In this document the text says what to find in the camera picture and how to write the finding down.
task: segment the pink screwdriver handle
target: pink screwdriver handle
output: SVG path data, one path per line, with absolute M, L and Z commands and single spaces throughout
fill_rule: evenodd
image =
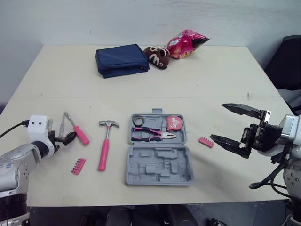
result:
M 109 146 L 110 146 L 109 140 L 105 139 L 103 141 L 102 153 L 100 154 L 98 171 L 105 171 L 105 167 L 107 165 L 108 153 L 109 153 Z
M 84 134 L 84 132 L 80 129 L 79 126 L 73 126 L 74 131 L 76 132 L 77 136 L 79 137 L 79 140 L 83 145 L 88 145 L 90 144 L 89 139 L 87 136 Z

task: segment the open tool case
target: open tool case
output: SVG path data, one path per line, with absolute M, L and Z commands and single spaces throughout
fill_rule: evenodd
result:
M 136 128 L 132 119 L 136 116 L 144 118 L 142 127 L 160 129 L 166 132 L 167 116 L 162 109 L 153 109 L 152 114 L 133 114 L 130 119 L 129 140 L 133 143 L 127 155 L 126 182 L 130 185 L 174 185 L 188 186 L 193 182 L 193 172 L 189 149 L 186 142 L 184 118 L 179 131 L 168 131 L 176 134 L 176 138 L 161 141 L 132 141 L 132 137 L 150 138 L 154 135 L 133 131 Z

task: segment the table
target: table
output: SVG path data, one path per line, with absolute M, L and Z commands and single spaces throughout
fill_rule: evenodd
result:
M 43 159 L 30 174 L 29 206 L 103 206 L 163 203 L 240 202 L 282 199 L 267 186 L 248 185 L 266 177 L 276 166 L 256 151 L 250 159 L 209 149 L 200 143 L 210 134 L 240 140 L 244 127 L 258 123 L 221 107 L 243 103 L 272 111 L 270 123 L 279 124 L 291 111 L 246 47 L 203 46 L 182 60 L 172 59 L 166 70 L 150 66 L 147 73 L 103 79 L 95 51 L 108 46 L 44 46 L 24 76 L 4 112 L 1 130 L 32 114 L 53 118 L 58 133 L 63 111 L 68 111 L 90 138 L 83 147 L 76 139 Z M 182 114 L 192 157 L 191 186 L 129 186 L 125 168 L 129 119 L 133 113 Z M 113 120 L 107 170 L 98 172 L 106 129 L 99 120 Z M 66 122 L 65 132 L 71 131 Z M 0 140 L 0 154 L 28 142 L 18 128 Z M 71 174 L 77 158 L 87 162 L 80 175 Z M 279 174 L 276 183 L 283 184 Z

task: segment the chip bag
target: chip bag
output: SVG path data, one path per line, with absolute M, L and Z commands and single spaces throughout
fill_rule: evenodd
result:
M 209 38 L 193 30 L 185 30 L 169 41 L 167 49 L 172 58 L 183 59 L 208 40 Z

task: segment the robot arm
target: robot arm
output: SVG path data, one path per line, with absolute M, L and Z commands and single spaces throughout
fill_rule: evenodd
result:
M 66 137 L 55 137 L 51 130 L 52 119 L 45 115 L 33 115 L 28 123 L 31 144 L 21 145 L 0 157 L 0 225 L 27 225 L 26 193 L 30 172 L 44 157 L 50 157 L 59 149 L 55 142 L 68 145 L 76 137 L 75 132 Z
M 271 111 L 257 110 L 247 105 L 222 104 L 228 110 L 245 114 L 260 120 L 259 125 L 251 124 L 245 128 L 240 147 L 240 142 L 226 137 L 211 135 L 211 139 L 224 149 L 239 154 L 243 158 L 249 158 L 251 149 L 258 153 L 270 156 L 272 163 L 279 163 L 276 169 L 259 183 L 253 183 L 249 187 L 257 189 L 263 185 L 271 185 L 273 190 L 291 199 L 293 218 L 301 222 L 301 115 L 286 115 L 279 125 L 270 125 Z M 288 194 L 275 188 L 274 178 L 284 169 L 284 182 Z

